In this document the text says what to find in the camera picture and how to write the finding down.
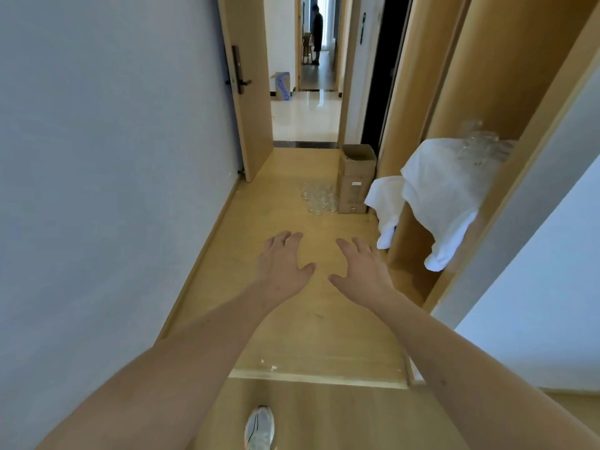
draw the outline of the white cloth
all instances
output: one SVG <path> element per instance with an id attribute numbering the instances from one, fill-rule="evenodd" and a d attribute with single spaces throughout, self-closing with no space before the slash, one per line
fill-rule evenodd
<path id="1" fill-rule="evenodd" d="M 379 219 L 378 249 L 388 249 L 392 244 L 394 230 L 400 220 L 400 212 L 404 206 L 402 187 L 404 179 L 400 176 L 378 178 L 373 181 L 365 204 L 377 212 Z"/>
<path id="2" fill-rule="evenodd" d="M 434 272 L 454 256 L 502 163 L 488 158 L 476 166 L 468 158 L 459 159 L 463 145 L 462 139 L 426 140 L 402 168 L 402 196 L 436 241 L 425 259 L 425 267 Z"/>

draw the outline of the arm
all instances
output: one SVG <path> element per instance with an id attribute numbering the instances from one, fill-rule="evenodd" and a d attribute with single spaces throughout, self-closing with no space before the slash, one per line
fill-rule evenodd
<path id="1" fill-rule="evenodd" d="M 256 280 L 229 302 L 125 366 L 38 447 L 183 449 L 262 320 L 300 292 L 315 264 L 298 268 L 301 233 L 265 242 Z"/>
<path id="2" fill-rule="evenodd" d="M 365 242 L 337 240 L 347 277 L 329 280 L 388 325 L 473 449 L 600 449 L 564 408 L 396 291 Z"/>

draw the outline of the open wooden door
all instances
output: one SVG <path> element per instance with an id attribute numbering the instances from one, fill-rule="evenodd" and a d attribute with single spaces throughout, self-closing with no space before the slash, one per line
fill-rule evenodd
<path id="1" fill-rule="evenodd" d="M 246 180 L 273 150 L 263 0 L 218 0 Z"/>

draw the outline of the closet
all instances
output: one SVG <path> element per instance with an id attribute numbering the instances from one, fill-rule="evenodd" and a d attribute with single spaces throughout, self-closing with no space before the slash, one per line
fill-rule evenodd
<path id="1" fill-rule="evenodd" d="M 517 141 L 442 272 L 425 268 L 434 242 L 405 204 L 386 261 L 412 276 L 431 311 L 460 274 L 544 147 L 600 47 L 598 0 L 414 0 L 377 176 L 398 175 L 423 140 L 460 138 L 465 123 Z"/>

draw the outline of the shoe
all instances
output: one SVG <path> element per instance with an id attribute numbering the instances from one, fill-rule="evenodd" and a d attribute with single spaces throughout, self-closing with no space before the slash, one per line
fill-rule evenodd
<path id="1" fill-rule="evenodd" d="M 252 411 L 244 432 L 246 450 L 270 450 L 275 436 L 275 419 L 273 412 L 266 406 L 259 406 Z"/>

